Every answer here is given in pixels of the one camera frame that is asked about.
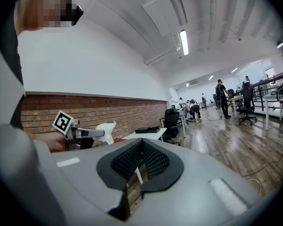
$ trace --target black mesh vent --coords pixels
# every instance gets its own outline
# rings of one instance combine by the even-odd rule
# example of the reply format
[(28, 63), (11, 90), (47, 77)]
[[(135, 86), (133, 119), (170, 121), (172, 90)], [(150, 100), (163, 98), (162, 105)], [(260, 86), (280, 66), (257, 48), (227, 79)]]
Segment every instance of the black mesh vent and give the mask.
[(169, 157), (145, 142), (143, 142), (142, 160), (147, 168), (148, 180), (163, 173), (170, 164)]
[(127, 181), (132, 177), (142, 159), (141, 144), (142, 141), (114, 158), (111, 162), (112, 169)]

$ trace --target railing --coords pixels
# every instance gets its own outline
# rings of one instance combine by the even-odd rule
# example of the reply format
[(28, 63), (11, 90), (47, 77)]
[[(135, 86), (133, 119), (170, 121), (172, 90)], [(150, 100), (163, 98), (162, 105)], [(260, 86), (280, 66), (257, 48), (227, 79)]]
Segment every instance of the railing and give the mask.
[[(283, 73), (278, 74), (272, 78), (269, 78), (264, 81), (260, 81), (256, 84), (251, 85), (254, 88), (254, 95), (253, 95), (253, 102), (255, 104), (255, 107), (261, 107), (262, 111), (264, 111), (264, 100), (263, 96), (271, 93), (272, 91), (275, 91), (275, 88), (283, 83)], [(273, 110), (279, 109), (280, 107), (277, 106), (268, 106), (268, 108), (271, 108)]]

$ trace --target white tape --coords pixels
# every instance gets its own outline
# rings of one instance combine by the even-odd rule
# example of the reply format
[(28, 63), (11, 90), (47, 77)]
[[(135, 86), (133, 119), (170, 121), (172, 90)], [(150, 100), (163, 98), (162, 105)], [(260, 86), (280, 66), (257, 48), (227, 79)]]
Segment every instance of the white tape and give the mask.
[(69, 165), (78, 163), (78, 162), (80, 162), (80, 159), (78, 157), (75, 157), (75, 158), (68, 159), (68, 160), (65, 160), (65, 161), (59, 161), (59, 162), (57, 162), (57, 166), (59, 168), (62, 168), (62, 167), (65, 167), (65, 166), (69, 166)]

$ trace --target hand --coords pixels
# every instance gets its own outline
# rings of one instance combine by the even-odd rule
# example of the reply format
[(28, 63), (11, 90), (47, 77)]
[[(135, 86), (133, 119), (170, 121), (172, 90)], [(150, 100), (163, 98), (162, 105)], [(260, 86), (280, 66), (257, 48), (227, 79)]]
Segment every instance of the hand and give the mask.
[(30, 134), (33, 140), (40, 140), (47, 144), (51, 153), (63, 152), (67, 150), (67, 141), (62, 133), (50, 132), (41, 134)]

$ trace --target ceiling light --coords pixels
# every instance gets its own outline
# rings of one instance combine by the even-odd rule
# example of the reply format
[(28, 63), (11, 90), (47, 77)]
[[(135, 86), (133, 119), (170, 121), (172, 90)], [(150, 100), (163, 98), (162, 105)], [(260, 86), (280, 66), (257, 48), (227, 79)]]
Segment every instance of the ceiling light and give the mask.
[(282, 41), (278, 41), (277, 42), (277, 48), (281, 48), (283, 46), (283, 42)]
[(182, 30), (180, 33), (180, 39), (181, 43), (183, 45), (183, 54), (187, 55), (189, 53), (189, 47), (188, 47), (188, 39), (187, 39), (187, 33), (185, 30)]

